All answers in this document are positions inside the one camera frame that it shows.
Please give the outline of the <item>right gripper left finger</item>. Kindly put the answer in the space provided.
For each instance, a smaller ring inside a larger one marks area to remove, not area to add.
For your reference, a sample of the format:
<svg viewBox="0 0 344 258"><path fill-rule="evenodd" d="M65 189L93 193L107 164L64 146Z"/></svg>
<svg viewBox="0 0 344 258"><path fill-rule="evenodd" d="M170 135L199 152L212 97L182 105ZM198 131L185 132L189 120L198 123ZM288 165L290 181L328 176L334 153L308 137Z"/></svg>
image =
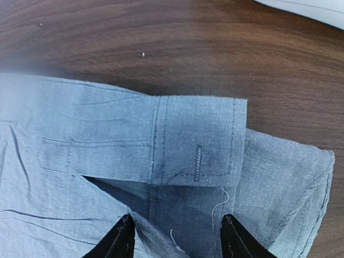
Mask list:
<svg viewBox="0 0 344 258"><path fill-rule="evenodd" d="M82 258L133 258L135 223L131 215L123 215L101 241Z"/></svg>

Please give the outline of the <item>white plastic basket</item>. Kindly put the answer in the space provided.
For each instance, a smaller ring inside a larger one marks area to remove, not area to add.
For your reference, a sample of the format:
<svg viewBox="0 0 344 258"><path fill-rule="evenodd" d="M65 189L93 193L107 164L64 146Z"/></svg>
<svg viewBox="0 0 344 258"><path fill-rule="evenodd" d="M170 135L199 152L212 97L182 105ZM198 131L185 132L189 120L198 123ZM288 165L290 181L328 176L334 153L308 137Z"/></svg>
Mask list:
<svg viewBox="0 0 344 258"><path fill-rule="evenodd" d="M257 0L257 2L343 30L343 0Z"/></svg>

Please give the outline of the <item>grey long sleeve shirt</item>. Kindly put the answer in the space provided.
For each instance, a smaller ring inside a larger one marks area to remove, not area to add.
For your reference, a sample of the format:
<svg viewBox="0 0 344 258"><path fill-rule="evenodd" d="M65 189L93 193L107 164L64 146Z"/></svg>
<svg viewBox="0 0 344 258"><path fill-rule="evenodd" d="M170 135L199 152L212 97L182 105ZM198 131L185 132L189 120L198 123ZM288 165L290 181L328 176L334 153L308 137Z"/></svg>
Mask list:
<svg viewBox="0 0 344 258"><path fill-rule="evenodd" d="M244 99L2 73L1 257L106 257L125 215L135 257L222 257L228 214L274 255L306 257L334 153L246 115Z"/></svg>

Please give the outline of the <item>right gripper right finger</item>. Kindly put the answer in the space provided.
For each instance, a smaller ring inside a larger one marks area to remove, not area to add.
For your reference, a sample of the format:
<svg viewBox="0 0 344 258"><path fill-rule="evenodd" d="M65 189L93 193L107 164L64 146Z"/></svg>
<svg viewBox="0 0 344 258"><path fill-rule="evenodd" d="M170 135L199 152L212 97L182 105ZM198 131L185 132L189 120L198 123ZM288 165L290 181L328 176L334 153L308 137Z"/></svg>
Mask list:
<svg viewBox="0 0 344 258"><path fill-rule="evenodd" d="M231 214L222 218L220 239L223 258L276 258Z"/></svg>

